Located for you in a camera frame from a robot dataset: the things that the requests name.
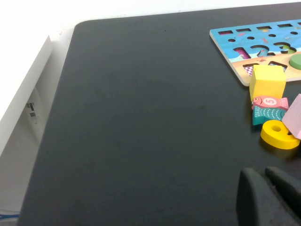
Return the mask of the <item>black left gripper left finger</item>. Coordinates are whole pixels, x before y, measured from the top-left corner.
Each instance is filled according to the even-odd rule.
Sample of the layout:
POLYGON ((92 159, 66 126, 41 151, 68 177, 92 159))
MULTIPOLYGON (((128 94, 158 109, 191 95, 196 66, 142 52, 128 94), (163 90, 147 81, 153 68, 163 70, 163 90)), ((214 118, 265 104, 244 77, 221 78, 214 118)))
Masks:
POLYGON ((299 226, 265 172, 244 168, 239 175, 236 212, 240 226, 299 226))

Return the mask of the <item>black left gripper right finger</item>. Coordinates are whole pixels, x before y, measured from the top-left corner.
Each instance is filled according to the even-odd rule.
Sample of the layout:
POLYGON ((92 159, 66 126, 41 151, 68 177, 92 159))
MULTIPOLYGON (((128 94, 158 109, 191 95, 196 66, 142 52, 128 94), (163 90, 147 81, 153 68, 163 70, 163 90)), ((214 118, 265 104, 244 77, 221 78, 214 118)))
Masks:
POLYGON ((301 218, 301 181, 277 167, 267 167, 265 175, 276 188, 286 205, 301 218))

